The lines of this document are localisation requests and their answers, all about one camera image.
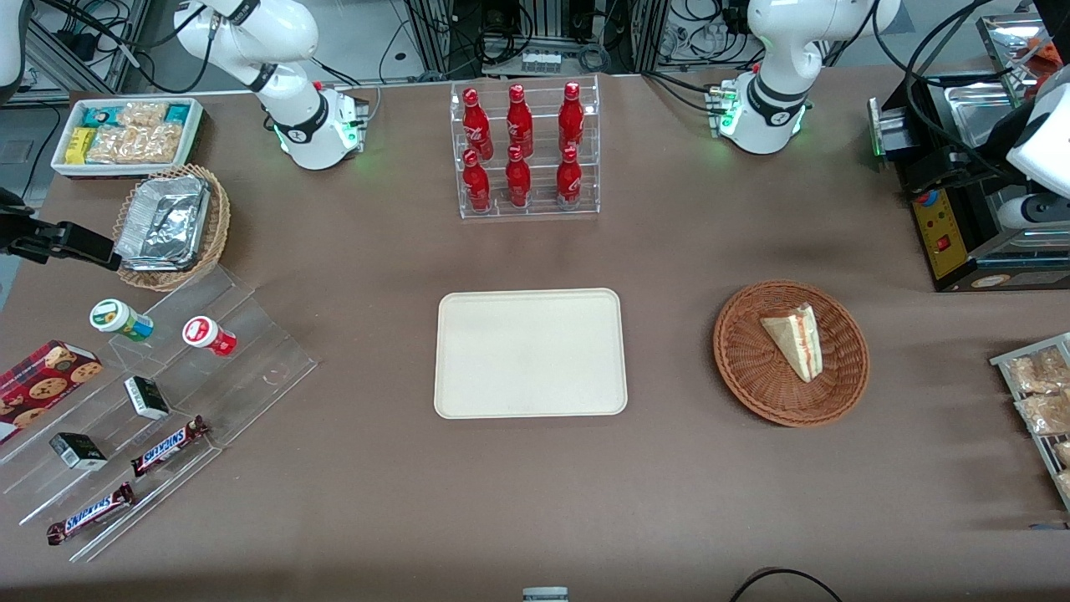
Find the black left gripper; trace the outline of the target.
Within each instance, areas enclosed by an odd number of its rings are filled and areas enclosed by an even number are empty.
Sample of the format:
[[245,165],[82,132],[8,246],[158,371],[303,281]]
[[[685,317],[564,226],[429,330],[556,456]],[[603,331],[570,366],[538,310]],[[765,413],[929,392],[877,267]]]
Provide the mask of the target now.
[[1009,186],[1024,187],[1025,190],[1028,190],[1029,186],[1031,186],[1031,184],[1027,183],[1027,177],[1022,174],[1020,169],[1017,169],[1017,167],[1013,167],[1012,164],[1006,160],[1006,154],[1017,144],[1021,133],[1027,128],[1028,120],[1028,113],[1008,113],[1002,115],[1002,119],[995,123],[992,130],[987,135],[985,142],[976,149],[983,160],[1000,169],[1006,174],[1006,176],[990,176],[983,180],[980,183],[980,190],[983,194],[998,192]]

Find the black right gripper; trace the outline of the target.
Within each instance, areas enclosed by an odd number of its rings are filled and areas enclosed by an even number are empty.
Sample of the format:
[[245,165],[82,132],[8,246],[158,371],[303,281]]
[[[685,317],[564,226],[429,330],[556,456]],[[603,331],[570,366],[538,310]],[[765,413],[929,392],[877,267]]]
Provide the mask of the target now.
[[96,264],[118,271],[121,256],[114,252],[114,240],[75,222],[42,222],[33,218],[34,209],[19,195],[1,188],[1,253],[46,263],[51,254]]

